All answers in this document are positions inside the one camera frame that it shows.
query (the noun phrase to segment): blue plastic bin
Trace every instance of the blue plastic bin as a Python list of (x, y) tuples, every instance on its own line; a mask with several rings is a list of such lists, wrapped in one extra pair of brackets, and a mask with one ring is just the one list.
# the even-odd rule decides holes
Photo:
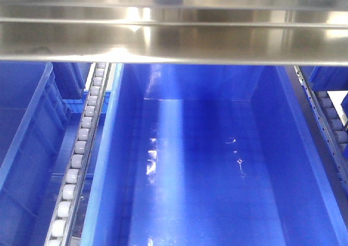
[(82, 246), (344, 246), (283, 67), (118, 67)]
[(348, 90), (348, 67), (301, 67), (314, 91)]
[(342, 100), (341, 106), (345, 114), (348, 115), (348, 95)]
[(0, 245), (28, 245), (70, 110), (51, 63), (0, 62), (0, 89)]
[(81, 99), (90, 63), (53, 62), (55, 82), (63, 99)]

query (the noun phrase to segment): white roller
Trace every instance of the white roller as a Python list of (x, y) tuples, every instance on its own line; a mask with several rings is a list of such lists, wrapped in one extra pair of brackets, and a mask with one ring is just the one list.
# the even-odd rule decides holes
[(333, 131), (342, 130), (343, 124), (340, 119), (330, 119), (329, 125)]
[(61, 239), (52, 239), (48, 241), (47, 246), (61, 246)]
[(87, 141), (88, 140), (88, 134), (89, 134), (89, 129), (88, 128), (80, 128), (78, 130), (78, 139), (80, 141)]
[(341, 152), (344, 152), (344, 150), (346, 150), (346, 147), (347, 143), (339, 144), (339, 149), (341, 150)]
[(345, 131), (335, 131), (334, 132), (336, 141), (338, 143), (347, 143), (348, 142), (348, 135)]
[(73, 168), (81, 168), (83, 155), (74, 154), (71, 158), (71, 167)]
[(60, 218), (69, 217), (70, 206), (71, 206), (70, 201), (61, 201), (58, 205), (57, 216)]
[(66, 173), (66, 182), (69, 184), (76, 184), (78, 178), (79, 169), (71, 168)]
[(333, 104), (330, 98), (321, 98), (319, 99), (319, 103), (322, 108), (332, 108)]
[(91, 126), (92, 126), (92, 119), (93, 119), (92, 117), (83, 117), (81, 126), (83, 128), (91, 128)]
[(76, 185), (65, 185), (63, 188), (63, 199), (72, 200), (74, 198)]
[(328, 93), (327, 93), (327, 91), (318, 91), (318, 92), (316, 93), (316, 96), (317, 96), (318, 98), (326, 98), (326, 97), (328, 97)]
[(89, 96), (88, 97), (88, 106), (96, 106), (97, 105), (97, 101), (98, 101), (98, 97), (97, 96)]
[(65, 230), (66, 220), (55, 220), (52, 225), (52, 236), (63, 237)]
[(324, 109), (324, 113), (329, 119), (338, 118), (338, 114), (335, 108)]
[(86, 117), (94, 117), (96, 107), (95, 106), (86, 106), (85, 116)]
[(103, 77), (104, 76), (104, 69), (103, 68), (98, 68), (96, 69), (96, 77)]
[(98, 86), (100, 87), (102, 85), (103, 78), (101, 77), (95, 77), (93, 79), (93, 86)]
[(98, 87), (98, 86), (91, 87), (91, 95), (92, 96), (98, 96), (99, 92), (100, 92), (100, 87)]
[(105, 68), (106, 67), (106, 63), (105, 62), (101, 62), (101, 63), (98, 63), (98, 68)]
[(85, 153), (86, 141), (77, 141), (75, 143), (75, 153), (83, 155)]

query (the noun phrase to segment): blue container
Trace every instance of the blue container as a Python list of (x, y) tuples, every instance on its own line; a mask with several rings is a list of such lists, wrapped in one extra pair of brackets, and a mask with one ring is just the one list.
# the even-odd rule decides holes
[(348, 67), (301, 67), (312, 90), (348, 90)]
[(283, 67), (117, 69), (82, 246), (348, 245)]
[(90, 63), (54, 62), (55, 82), (63, 99), (81, 99)]
[(27, 245), (70, 110), (51, 63), (1, 62), (0, 89), (0, 245)]
[(348, 95), (342, 100), (341, 106), (345, 114), (348, 115)]

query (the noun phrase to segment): stainless steel bar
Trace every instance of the stainless steel bar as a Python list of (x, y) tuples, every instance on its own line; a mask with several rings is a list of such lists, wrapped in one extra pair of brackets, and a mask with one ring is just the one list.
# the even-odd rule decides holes
[(348, 29), (0, 23), (0, 59), (348, 65)]
[(135, 26), (346, 28), (348, 13), (328, 10), (188, 9), (0, 4), (0, 21)]

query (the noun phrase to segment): metal rail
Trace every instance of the metal rail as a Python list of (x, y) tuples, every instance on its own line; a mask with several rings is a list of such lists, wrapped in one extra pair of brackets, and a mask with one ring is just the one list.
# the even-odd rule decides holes
[(348, 0), (0, 0), (0, 60), (348, 65)]
[(321, 134), (324, 140), (327, 143), (327, 146), (330, 150), (330, 153), (334, 159), (334, 162), (337, 166), (337, 170), (339, 172), (340, 178), (342, 180), (343, 187), (345, 191), (348, 193), (348, 165), (346, 160), (343, 158), (341, 150), (337, 141), (334, 138), (334, 133), (331, 130), (331, 127), (327, 121), (327, 118), (319, 104), (319, 101), (315, 95), (315, 93), (308, 86), (303, 74), (298, 66), (294, 66), (297, 76), (303, 85), (303, 88), (306, 92), (308, 100), (312, 106), (312, 110), (315, 114), (315, 120), (320, 128)]

